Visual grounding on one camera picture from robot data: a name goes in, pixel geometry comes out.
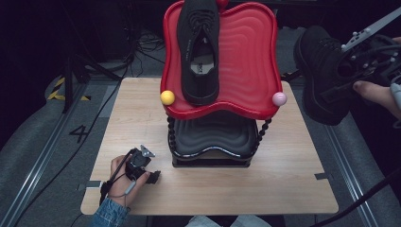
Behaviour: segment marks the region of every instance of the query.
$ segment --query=shoe insole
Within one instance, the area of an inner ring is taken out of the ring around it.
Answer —
[[[212,45],[206,38],[199,39],[194,46],[193,59],[191,61],[191,69],[199,75],[208,74],[215,67],[213,58]]]
[[[197,56],[191,61],[191,69],[196,74],[208,74],[213,67],[215,62],[212,54]]]

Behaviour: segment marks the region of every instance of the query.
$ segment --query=yellow ball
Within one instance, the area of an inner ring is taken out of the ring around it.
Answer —
[[[165,90],[160,94],[160,99],[162,100],[163,105],[169,106],[173,104],[175,96],[171,91]]]

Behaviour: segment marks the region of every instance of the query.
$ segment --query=shoe lace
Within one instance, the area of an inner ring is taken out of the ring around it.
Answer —
[[[189,13],[188,20],[194,33],[201,28],[210,32],[215,20],[215,13],[211,10],[195,10]]]

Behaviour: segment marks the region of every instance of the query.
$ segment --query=gray floor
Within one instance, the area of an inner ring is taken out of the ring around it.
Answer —
[[[292,47],[302,31],[302,29],[289,28],[279,31],[277,62],[281,73],[296,70],[291,57]],[[164,51],[161,49],[148,52],[148,54],[163,61]],[[140,53],[137,57],[132,65],[132,71],[128,71],[127,77],[160,77],[162,75],[164,67],[162,63]],[[122,75],[123,71],[116,72],[116,74]],[[56,81],[55,79],[49,84],[45,96],[50,94]],[[290,84],[303,112],[301,100],[303,79],[295,79]],[[0,178],[0,217],[8,218],[2,220],[2,226],[15,223],[16,219],[12,218],[12,214],[21,212],[17,203],[20,202],[24,207],[28,203],[27,199],[32,200],[73,155],[75,155],[74,158],[60,176],[27,209],[18,226],[71,226],[75,218],[80,215],[79,208],[84,191],[78,191],[77,186],[79,183],[86,183],[91,175],[112,110],[113,99],[99,115],[83,145],[78,143],[77,135],[70,135],[69,132],[79,126],[85,126],[86,131],[89,130],[100,106],[112,93],[115,85],[116,82],[105,77],[93,76],[87,86],[76,85],[77,93],[82,92],[85,96],[91,96],[90,101],[77,101],[75,102],[76,106],[71,109],[71,113],[61,114],[63,101],[48,100],[43,108],[33,114],[13,134],[0,152],[0,172],[2,173]],[[351,205],[356,197],[360,197],[375,183],[383,179],[383,175],[375,164],[352,116],[348,115],[337,127],[326,127],[310,120],[306,115],[304,115],[304,120],[324,170],[329,176],[329,182],[339,203],[340,211],[342,211]],[[60,127],[58,122],[65,122],[64,127]],[[61,129],[60,134],[53,133],[57,127]],[[29,173],[38,158],[44,156],[44,149],[48,159],[48,162],[44,164],[45,169],[43,173],[37,173],[34,178],[38,181],[28,186],[24,182],[26,179],[32,178]],[[21,193],[23,193],[21,188],[27,188],[23,191],[26,193],[24,197],[26,200],[21,199]],[[399,226],[401,223],[400,214],[398,200],[391,189],[386,187],[361,208],[327,226],[393,227]],[[332,215],[300,214],[285,216],[285,221],[288,227],[302,227],[309,226],[316,220],[320,221],[330,217]],[[91,216],[78,217],[74,226],[87,226],[90,219]],[[125,226],[146,226],[146,222],[147,217],[130,216]]]

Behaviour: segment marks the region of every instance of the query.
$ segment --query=red plastic tray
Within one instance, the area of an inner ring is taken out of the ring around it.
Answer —
[[[271,119],[279,107],[272,97],[282,92],[275,59],[277,24],[266,6],[251,2],[220,12],[219,86],[217,100],[193,106],[183,98],[177,23],[183,1],[170,6],[164,18],[166,65],[160,93],[170,90],[175,101],[164,106],[176,119],[192,119],[227,110],[252,119]]]

